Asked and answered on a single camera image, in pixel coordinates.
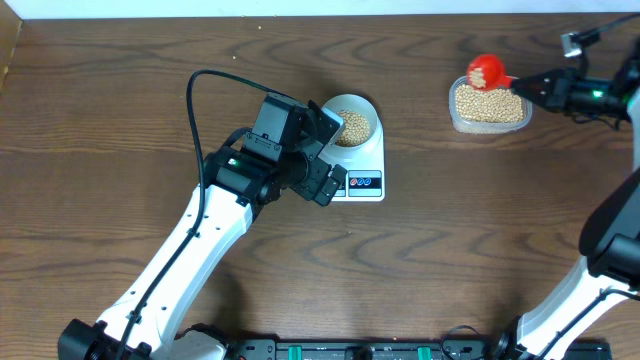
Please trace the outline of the red plastic measuring scoop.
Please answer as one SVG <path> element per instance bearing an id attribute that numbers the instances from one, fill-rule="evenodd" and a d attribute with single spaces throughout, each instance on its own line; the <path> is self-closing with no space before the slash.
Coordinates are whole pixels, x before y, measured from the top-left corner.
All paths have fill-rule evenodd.
<path id="1" fill-rule="evenodd" d="M 482 54 L 474 58 L 467 67 L 466 79 L 469 85 L 480 91 L 508 89 L 513 81 L 506 75 L 501 59 L 494 54 Z"/>

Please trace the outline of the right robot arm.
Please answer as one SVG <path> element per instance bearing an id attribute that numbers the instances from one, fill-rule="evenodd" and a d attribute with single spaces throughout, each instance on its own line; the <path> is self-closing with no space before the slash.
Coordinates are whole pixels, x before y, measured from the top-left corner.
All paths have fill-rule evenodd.
<path id="1" fill-rule="evenodd" d="M 578 68 L 554 69 L 511 82 L 513 92 L 571 119 L 603 115 L 639 127 L 639 51 L 614 77 L 589 78 Z M 574 340 L 609 309 L 639 297 L 639 166 L 589 216 L 579 237 L 580 257 L 533 310 L 517 317 L 498 340 L 495 359 L 561 359 Z"/>

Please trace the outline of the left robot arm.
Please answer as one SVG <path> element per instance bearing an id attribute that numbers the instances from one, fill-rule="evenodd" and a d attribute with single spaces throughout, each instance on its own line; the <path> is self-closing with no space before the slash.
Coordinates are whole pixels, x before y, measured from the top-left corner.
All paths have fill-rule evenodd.
<path id="1" fill-rule="evenodd" d="M 74 319 L 67 325 L 59 358 L 223 358 L 219 340 L 189 345 L 177 339 L 182 320 L 224 254 L 283 190 L 320 206 L 331 202 L 346 171 L 319 155 L 340 135 L 302 130 L 272 141 L 249 128 L 234 131 L 204 159 L 184 214 L 140 276 L 95 324 Z"/>

